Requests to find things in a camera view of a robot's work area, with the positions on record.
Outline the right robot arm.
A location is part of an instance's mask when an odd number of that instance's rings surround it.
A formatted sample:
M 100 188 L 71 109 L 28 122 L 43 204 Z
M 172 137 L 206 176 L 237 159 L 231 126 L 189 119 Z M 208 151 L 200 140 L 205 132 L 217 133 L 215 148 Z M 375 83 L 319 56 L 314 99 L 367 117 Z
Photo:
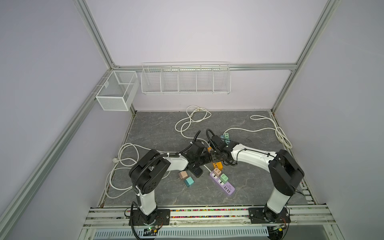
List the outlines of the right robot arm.
M 216 152 L 218 159 L 231 166 L 236 166 L 241 162 L 270 173 L 274 189 L 259 219 L 268 223 L 280 220 L 286 204 L 295 194 L 305 176 L 294 157 L 283 149 L 278 152 L 268 152 L 234 141 L 227 144 L 217 135 L 209 139 L 209 145 Z

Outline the pink plug adapter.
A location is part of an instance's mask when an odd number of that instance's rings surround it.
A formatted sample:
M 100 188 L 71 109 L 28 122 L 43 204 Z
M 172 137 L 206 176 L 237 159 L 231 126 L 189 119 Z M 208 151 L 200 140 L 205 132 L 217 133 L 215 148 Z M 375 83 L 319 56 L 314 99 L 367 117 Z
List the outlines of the pink plug adapter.
M 180 180 L 185 180 L 189 177 L 188 173 L 186 171 L 181 171 L 178 173 L 179 179 Z

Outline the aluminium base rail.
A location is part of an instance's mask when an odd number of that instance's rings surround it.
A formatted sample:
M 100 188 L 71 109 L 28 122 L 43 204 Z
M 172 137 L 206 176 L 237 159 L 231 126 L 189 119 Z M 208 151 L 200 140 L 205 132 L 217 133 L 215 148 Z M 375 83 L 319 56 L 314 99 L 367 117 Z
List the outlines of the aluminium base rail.
M 144 225 L 139 218 L 131 227 L 130 209 L 91 209 L 80 240 L 342 240 L 326 205 L 287 206 L 275 223 L 257 220 L 256 206 L 159 208 L 160 217 Z

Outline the orange power strip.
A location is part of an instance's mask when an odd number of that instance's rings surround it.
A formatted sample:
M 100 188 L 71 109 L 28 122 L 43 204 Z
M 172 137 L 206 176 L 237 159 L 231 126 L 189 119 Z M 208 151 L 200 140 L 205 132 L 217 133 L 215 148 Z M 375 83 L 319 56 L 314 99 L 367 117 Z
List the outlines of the orange power strip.
M 212 147 L 208 147 L 208 152 L 210 153 L 214 169 L 218 168 L 220 171 L 222 171 L 223 170 L 223 163 L 221 161 L 219 161 L 219 159 L 216 155 L 216 152 L 213 150 Z

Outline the pink adapter on purple strip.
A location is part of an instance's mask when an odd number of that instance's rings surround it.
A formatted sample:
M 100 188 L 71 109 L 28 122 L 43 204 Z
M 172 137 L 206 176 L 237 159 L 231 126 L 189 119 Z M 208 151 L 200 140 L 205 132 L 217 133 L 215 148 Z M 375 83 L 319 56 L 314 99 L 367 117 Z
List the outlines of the pink adapter on purple strip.
M 220 177 L 222 171 L 219 168 L 214 168 L 213 173 L 215 176 Z

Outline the teal plug adapter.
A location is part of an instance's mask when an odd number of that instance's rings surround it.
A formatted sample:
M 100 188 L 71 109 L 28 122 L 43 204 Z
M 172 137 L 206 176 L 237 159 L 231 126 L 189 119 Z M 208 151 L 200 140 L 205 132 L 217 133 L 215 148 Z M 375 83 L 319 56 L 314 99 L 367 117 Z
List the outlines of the teal plug adapter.
M 195 181 L 193 180 L 192 177 L 187 177 L 184 180 L 184 183 L 186 184 L 187 187 L 191 187 L 195 183 Z

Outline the white mesh box basket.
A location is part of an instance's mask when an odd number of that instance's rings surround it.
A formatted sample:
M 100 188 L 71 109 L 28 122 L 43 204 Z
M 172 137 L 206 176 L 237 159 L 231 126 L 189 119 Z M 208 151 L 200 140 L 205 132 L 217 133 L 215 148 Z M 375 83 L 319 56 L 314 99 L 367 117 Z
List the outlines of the white mesh box basket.
M 111 71 L 96 99 L 104 111 L 129 111 L 139 86 L 135 71 Z

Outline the purple power strip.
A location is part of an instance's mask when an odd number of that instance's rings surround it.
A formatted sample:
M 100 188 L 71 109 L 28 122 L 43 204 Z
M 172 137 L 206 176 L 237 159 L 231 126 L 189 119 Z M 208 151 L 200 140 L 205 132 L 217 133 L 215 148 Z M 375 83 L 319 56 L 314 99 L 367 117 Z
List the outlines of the purple power strip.
M 210 177 L 228 195 L 232 195 L 235 192 L 235 187 L 229 182 L 229 178 L 225 174 L 211 171 Z

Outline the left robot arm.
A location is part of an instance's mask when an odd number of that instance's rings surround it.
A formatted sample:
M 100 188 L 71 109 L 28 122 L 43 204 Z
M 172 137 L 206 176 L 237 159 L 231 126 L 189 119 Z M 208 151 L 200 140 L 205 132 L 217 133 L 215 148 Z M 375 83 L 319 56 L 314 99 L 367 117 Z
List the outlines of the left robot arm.
M 133 190 L 137 196 L 139 219 L 145 224 L 151 224 L 158 216 L 155 189 L 165 173 L 187 170 L 196 177 L 200 177 L 203 173 L 201 166 L 211 161 L 212 156 L 208 148 L 198 140 L 176 153 L 149 150 L 129 172 Z

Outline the black power strip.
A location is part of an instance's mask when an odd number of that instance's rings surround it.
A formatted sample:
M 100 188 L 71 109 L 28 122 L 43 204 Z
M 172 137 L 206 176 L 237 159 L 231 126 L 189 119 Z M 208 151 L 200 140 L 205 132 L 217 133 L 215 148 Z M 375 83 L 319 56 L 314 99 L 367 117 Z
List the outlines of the black power strip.
M 191 168 L 191 169 L 189 169 L 189 171 L 190 171 L 196 178 L 199 178 L 199 177 L 204 173 L 204 171 L 203 171 L 200 167 Z

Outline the green adapter on purple strip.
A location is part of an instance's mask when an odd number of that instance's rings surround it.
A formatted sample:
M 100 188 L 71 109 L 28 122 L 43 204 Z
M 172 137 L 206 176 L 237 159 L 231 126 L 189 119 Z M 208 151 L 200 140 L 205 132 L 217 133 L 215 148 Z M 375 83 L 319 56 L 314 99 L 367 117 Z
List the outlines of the green adapter on purple strip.
M 229 180 L 229 178 L 225 174 L 221 174 L 220 175 L 220 181 L 221 181 L 222 184 L 227 183 L 228 180 Z

